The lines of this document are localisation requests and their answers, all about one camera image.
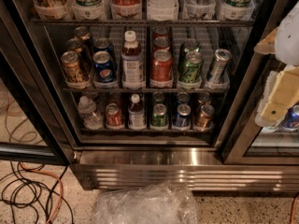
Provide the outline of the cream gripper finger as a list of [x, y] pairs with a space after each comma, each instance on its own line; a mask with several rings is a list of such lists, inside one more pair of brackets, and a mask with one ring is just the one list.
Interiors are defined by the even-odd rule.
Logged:
[[275, 28], [264, 39], [262, 39], [255, 47], [254, 51], [262, 54], [274, 54], [275, 53], [275, 39], [278, 29]]
[[282, 71], [271, 71], [258, 104], [255, 123], [276, 126], [289, 108], [299, 101], [299, 66], [288, 64]]

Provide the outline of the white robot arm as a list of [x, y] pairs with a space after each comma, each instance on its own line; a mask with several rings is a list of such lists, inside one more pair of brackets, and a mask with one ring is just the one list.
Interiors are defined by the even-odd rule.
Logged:
[[276, 126], [299, 101], [299, 1], [254, 51], [274, 54], [286, 65], [283, 71], [270, 72], [263, 90], [255, 123], [261, 127]]

